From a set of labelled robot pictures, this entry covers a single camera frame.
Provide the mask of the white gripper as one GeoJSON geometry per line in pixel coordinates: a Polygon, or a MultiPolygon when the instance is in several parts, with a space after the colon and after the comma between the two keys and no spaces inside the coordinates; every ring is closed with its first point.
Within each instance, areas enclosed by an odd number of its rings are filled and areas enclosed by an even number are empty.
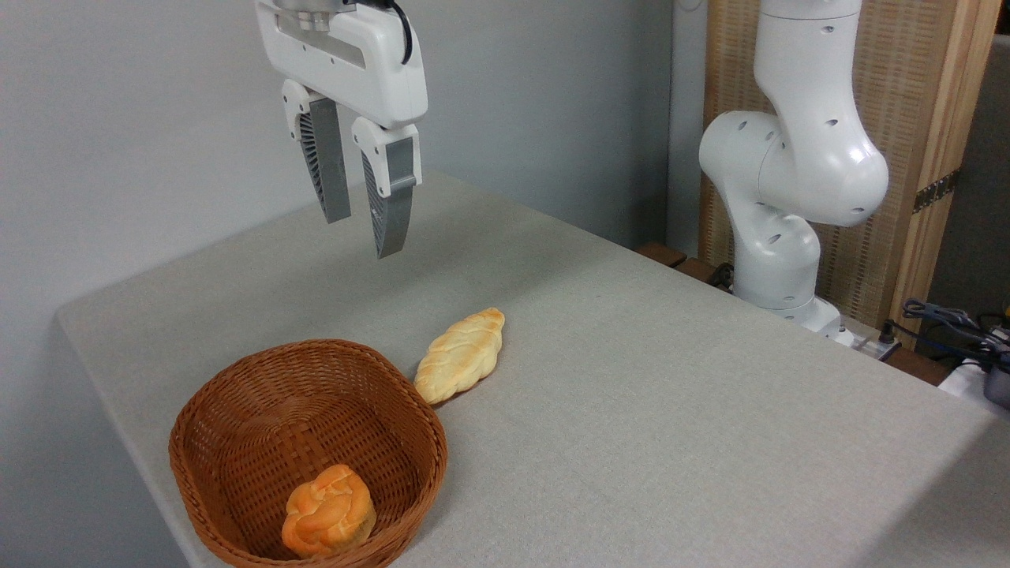
{"type": "Polygon", "coordinates": [[[300,144],[326,222],[351,216],[340,104],[364,116],[351,134],[363,159],[376,256],[396,254],[422,183],[415,123],[428,111],[411,22],[394,8],[367,3],[342,12],[333,5],[297,11],[287,1],[256,1],[255,8],[268,61],[287,78],[282,104],[290,136],[300,144]]]}

